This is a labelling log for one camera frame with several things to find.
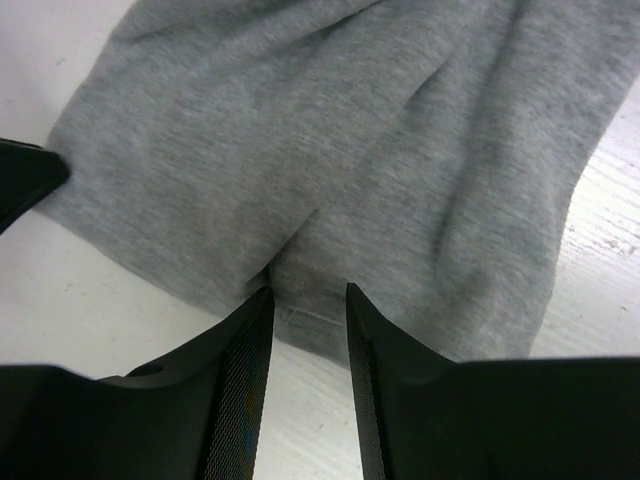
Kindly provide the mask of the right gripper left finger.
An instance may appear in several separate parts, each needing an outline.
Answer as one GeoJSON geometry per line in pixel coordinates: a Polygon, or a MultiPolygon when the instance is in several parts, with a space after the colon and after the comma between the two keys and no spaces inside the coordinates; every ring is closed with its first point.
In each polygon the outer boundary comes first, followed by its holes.
{"type": "Polygon", "coordinates": [[[272,350],[274,296],[124,376],[1,370],[5,479],[249,479],[272,350]]]}

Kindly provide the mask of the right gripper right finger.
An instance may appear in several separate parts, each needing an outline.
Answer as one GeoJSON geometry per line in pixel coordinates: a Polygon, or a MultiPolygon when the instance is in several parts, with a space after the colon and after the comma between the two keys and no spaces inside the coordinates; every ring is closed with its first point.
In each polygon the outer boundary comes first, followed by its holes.
{"type": "Polygon", "coordinates": [[[367,479],[635,479],[634,357],[453,362],[346,289],[367,479]]]}

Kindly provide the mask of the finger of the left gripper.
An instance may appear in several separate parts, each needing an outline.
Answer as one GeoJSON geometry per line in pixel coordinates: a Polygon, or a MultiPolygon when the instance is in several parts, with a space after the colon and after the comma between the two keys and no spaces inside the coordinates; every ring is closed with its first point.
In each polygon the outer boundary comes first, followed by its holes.
{"type": "Polygon", "coordinates": [[[0,167],[1,233],[70,178],[70,169],[59,154],[4,138],[0,167]]]}

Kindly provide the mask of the grey tank top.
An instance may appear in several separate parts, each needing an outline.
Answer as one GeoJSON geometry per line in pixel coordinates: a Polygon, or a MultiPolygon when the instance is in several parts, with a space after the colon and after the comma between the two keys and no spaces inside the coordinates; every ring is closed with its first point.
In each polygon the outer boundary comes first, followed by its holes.
{"type": "Polygon", "coordinates": [[[137,1],[39,209],[216,316],[270,286],[339,363],[350,283],[450,359],[523,358],[638,73],[635,1],[137,1]]]}

